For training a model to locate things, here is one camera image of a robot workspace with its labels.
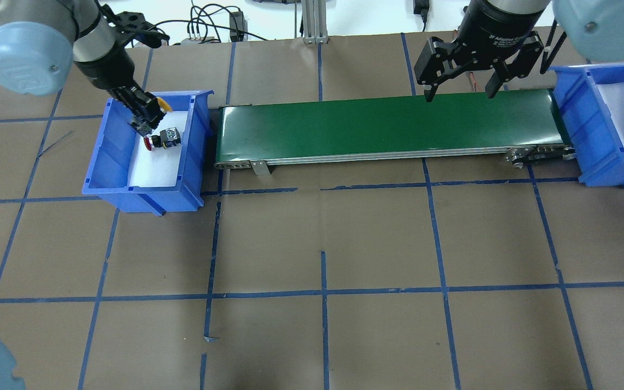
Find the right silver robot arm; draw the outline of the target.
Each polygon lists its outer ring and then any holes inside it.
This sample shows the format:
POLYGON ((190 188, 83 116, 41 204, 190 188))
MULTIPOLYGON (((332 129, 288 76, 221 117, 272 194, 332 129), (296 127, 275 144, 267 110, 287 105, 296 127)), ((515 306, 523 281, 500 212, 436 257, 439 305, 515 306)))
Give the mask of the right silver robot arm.
POLYGON ((493 98, 537 63, 547 72, 566 41, 587 60, 624 60, 624 1, 471 1, 451 42, 427 39, 414 77, 431 102, 443 82, 491 70, 493 98))

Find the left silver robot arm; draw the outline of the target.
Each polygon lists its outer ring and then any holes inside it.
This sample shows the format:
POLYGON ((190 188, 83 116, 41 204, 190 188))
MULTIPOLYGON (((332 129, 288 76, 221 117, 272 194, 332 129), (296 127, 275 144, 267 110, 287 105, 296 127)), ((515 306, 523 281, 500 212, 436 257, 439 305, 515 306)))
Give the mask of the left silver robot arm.
POLYGON ((98 1, 0 1, 0 86, 17 94, 61 91, 72 65, 131 113, 146 136, 171 107, 134 78, 134 40, 159 48, 169 36, 140 12, 114 13, 98 1))

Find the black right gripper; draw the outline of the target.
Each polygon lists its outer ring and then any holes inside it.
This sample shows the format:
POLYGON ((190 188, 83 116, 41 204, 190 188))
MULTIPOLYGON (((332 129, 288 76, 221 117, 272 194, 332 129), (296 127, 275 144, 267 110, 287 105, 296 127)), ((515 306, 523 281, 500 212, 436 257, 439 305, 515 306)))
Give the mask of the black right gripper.
POLYGON ((488 99, 513 77, 529 76, 544 50, 533 30, 544 10, 545 1, 471 1, 456 39, 429 37, 413 65, 426 103, 433 101, 441 84, 468 71, 493 67, 484 89, 488 99))

